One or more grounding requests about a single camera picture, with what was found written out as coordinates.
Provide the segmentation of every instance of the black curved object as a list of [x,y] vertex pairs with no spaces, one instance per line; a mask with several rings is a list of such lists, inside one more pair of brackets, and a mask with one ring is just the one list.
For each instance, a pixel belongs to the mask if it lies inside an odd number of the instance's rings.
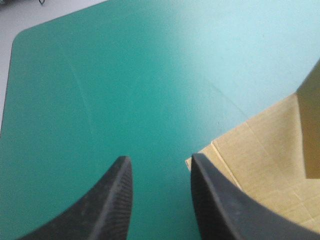
[[191,192],[203,240],[320,240],[251,199],[201,153],[192,155]]
[[21,240],[125,240],[133,199],[131,160],[120,156],[74,205]]

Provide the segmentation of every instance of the black plastic part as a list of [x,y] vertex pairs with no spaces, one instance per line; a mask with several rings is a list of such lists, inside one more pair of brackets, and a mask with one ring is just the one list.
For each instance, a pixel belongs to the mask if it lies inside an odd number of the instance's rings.
[[192,155],[191,192],[203,240],[320,240],[251,199],[200,153]]
[[80,200],[21,240],[125,240],[133,199],[131,160],[119,157]]

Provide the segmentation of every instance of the cardboard flap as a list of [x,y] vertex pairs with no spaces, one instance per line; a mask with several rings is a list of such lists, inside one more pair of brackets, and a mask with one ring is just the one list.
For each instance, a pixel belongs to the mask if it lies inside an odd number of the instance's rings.
[[320,178],[320,61],[297,90],[305,174]]

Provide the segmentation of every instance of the cardboard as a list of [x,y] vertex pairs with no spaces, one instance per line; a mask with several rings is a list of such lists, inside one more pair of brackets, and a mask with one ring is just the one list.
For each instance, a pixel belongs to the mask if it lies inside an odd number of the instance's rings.
[[320,233],[320,64],[296,93],[200,152],[251,198]]

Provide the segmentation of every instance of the gray floor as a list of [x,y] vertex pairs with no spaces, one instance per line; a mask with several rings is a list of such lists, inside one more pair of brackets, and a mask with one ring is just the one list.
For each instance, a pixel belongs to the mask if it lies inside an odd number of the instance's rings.
[[17,34],[49,20],[104,2],[105,0],[12,0],[0,5],[0,128],[3,117],[11,47]]

